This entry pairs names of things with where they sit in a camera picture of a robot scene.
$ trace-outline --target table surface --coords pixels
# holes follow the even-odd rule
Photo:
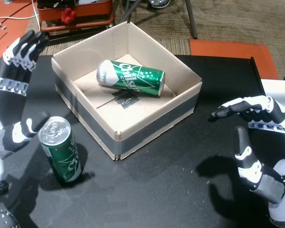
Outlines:
[[[22,228],[271,226],[266,203],[240,182],[233,159],[234,128],[247,124],[237,116],[207,121],[230,99],[262,94],[252,61],[178,58],[203,79],[194,113],[122,161],[103,151],[56,93],[51,57],[39,58],[24,116],[45,110],[66,118],[84,171],[78,181],[60,185],[37,137],[7,158],[5,204]]]

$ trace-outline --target standing can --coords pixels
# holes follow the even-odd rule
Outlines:
[[[74,181],[82,168],[70,123],[60,116],[50,117],[38,138],[58,181]]]
[[[143,66],[105,60],[100,63],[96,79],[99,84],[160,96],[165,72]]]

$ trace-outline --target brown carpet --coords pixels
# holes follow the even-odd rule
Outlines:
[[[198,38],[239,41],[269,47],[280,78],[285,76],[285,0],[191,0]],[[115,20],[124,14],[121,0],[114,0]],[[164,9],[150,9],[143,2],[132,22],[173,54],[190,54],[189,19],[184,0],[171,0]],[[37,30],[31,19],[28,29]],[[48,47],[54,54],[77,41]]]

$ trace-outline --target green can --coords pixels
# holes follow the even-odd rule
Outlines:
[[[41,146],[59,182],[74,181],[81,174],[78,151],[70,123],[53,116],[38,132]]]
[[[160,96],[165,81],[162,70],[105,60],[97,69],[99,84]]]

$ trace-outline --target cardboard box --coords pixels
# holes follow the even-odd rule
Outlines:
[[[164,70],[161,96],[100,86],[96,72],[105,59]],[[124,159],[193,113],[202,84],[173,54],[126,22],[55,54],[52,67],[57,92],[113,160]]]

